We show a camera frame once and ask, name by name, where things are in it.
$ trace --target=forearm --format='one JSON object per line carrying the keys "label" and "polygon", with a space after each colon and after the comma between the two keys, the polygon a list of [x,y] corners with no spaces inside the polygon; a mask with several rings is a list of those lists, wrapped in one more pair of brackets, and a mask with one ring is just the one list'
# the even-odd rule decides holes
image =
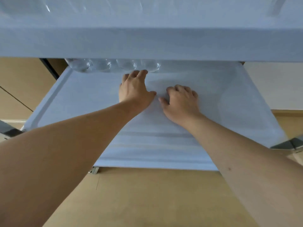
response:
{"label": "forearm", "polygon": [[204,116],[186,129],[260,226],[301,226],[302,166]]}
{"label": "forearm", "polygon": [[2,142],[0,225],[42,226],[136,116],[133,106],[122,102]]}

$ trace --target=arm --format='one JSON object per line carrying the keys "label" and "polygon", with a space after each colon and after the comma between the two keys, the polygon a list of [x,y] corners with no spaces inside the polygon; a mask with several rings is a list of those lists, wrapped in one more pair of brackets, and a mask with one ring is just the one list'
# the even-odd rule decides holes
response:
{"label": "arm", "polygon": [[303,167],[209,120],[189,87],[167,88],[165,115],[187,129],[207,151],[224,179],[260,226],[302,226]]}
{"label": "arm", "polygon": [[[146,74],[124,75],[114,106],[0,143],[0,226],[47,221],[120,129],[152,102],[155,92],[146,91]],[[20,170],[11,170],[12,164]]]}

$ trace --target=left hand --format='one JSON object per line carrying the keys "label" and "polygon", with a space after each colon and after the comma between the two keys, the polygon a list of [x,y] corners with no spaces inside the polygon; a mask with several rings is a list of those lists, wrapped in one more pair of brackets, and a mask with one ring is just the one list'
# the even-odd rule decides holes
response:
{"label": "left hand", "polygon": [[135,70],[130,74],[123,75],[119,88],[119,102],[132,102],[134,109],[139,113],[146,109],[153,101],[155,91],[148,92],[145,86],[147,70]]}

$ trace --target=left arm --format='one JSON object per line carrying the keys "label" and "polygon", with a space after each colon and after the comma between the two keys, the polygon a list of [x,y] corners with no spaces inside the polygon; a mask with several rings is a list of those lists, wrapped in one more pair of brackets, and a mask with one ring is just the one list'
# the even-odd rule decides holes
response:
{"label": "left arm", "polygon": [[152,102],[156,93],[146,90],[146,74],[123,76],[116,105],[0,143],[0,226],[47,221],[123,126]]}

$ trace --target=right arm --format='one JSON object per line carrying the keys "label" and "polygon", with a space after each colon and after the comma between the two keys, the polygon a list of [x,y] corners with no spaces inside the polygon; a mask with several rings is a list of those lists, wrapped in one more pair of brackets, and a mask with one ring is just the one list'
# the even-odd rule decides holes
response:
{"label": "right arm", "polygon": [[248,212],[262,227],[302,226],[303,167],[202,115],[189,87],[168,87],[165,115],[203,146]]}

